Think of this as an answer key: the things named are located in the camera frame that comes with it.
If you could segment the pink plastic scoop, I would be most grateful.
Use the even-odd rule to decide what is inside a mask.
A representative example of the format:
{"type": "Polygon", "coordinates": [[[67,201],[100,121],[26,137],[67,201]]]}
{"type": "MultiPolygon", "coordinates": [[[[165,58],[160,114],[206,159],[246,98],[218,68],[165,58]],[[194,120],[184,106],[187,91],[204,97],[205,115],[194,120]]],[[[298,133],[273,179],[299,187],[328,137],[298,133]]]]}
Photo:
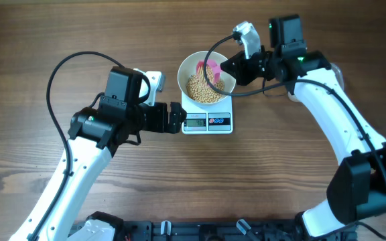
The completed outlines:
{"type": "MultiPolygon", "coordinates": [[[[197,77],[203,76],[204,61],[199,61],[196,65],[197,77]]],[[[217,84],[220,81],[220,73],[222,72],[220,65],[212,59],[206,62],[206,73],[212,84],[217,84]]]]}

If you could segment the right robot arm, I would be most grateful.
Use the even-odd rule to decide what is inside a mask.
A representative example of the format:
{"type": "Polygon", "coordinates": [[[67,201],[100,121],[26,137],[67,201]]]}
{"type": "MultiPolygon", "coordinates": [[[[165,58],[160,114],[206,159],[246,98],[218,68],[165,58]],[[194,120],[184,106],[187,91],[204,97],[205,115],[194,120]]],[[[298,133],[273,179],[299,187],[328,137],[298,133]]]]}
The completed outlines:
{"type": "Polygon", "coordinates": [[[307,49],[298,15],[271,19],[269,33],[266,50],[251,23],[238,24],[231,38],[243,51],[221,69],[241,86],[276,80],[311,112],[333,148],[338,169],[326,199],[298,216],[299,235],[317,240],[386,214],[386,139],[350,101],[324,55],[307,49]]]}

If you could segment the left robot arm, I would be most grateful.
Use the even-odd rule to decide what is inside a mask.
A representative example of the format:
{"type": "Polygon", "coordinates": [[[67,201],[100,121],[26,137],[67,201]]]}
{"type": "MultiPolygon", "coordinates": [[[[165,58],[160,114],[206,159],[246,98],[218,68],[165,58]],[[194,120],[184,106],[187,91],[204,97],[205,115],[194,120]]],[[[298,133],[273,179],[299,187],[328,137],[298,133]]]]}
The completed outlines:
{"type": "Polygon", "coordinates": [[[156,102],[165,76],[158,71],[115,66],[99,107],[86,107],[72,117],[67,146],[27,220],[11,240],[127,240],[121,218],[95,212],[76,232],[71,228],[93,183],[114,157],[140,131],[180,132],[186,111],[179,102],[156,102]]]}

